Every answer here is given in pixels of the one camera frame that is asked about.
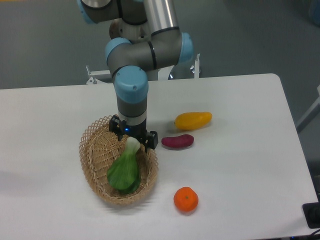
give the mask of black object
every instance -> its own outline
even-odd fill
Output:
[[[320,228],[320,203],[305,203],[302,205],[306,223],[311,229]]]
[[[156,131],[148,132],[146,130],[147,120],[136,126],[129,126],[125,120],[121,121],[116,115],[113,115],[109,121],[109,131],[117,135],[118,140],[121,141],[123,135],[129,135],[137,139],[144,145],[144,151],[148,148],[156,149],[158,145],[158,133]]]

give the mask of yellow fruit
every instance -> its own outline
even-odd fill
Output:
[[[190,131],[203,127],[211,119],[211,112],[186,112],[177,116],[174,124],[180,130]]]

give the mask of black cable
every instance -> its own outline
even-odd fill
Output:
[[[320,239],[320,234],[317,234],[319,232],[320,232],[320,229],[318,229],[317,231],[314,231],[313,233],[308,235],[306,239],[308,239],[308,240],[318,240],[318,239]]]
[[[318,229],[317,231],[314,231],[313,233],[311,233],[311,234],[309,235],[309,237],[312,237],[313,235],[317,234],[318,232],[320,232],[320,229]]]

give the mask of woven basket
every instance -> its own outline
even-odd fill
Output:
[[[128,135],[118,141],[116,134],[109,131],[109,121],[112,116],[105,116],[95,121],[82,135],[79,153],[84,176],[92,190],[104,201],[117,205],[132,204],[143,198],[154,186],[157,180],[158,160],[156,152],[141,144],[138,150],[137,163],[141,183],[139,188],[130,194],[120,194],[112,188],[107,179],[107,170],[125,150]]]

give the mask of leaf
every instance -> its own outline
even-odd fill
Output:
[[[106,177],[109,181],[109,184],[114,189],[125,191],[131,186],[132,189],[134,189],[136,186],[139,187],[140,182],[137,182],[137,179],[140,181],[140,177],[136,153],[140,146],[141,145],[137,139],[134,137],[128,137],[125,143],[124,152],[107,170]]]
[[[140,183],[141,183],[141,179],[138,174],[137,178],[135,179],[135,181],[133,182],[133,184],[129,188],[127,188],[125,190],[119,190],[119,192],[121,194],[132,194],[139,188]]]
[[[136,154],[127,153],[125,150],[107,170],[106,177],[111,187],[125,190],[134,183],[138,176],[138,171],[139,166]]]

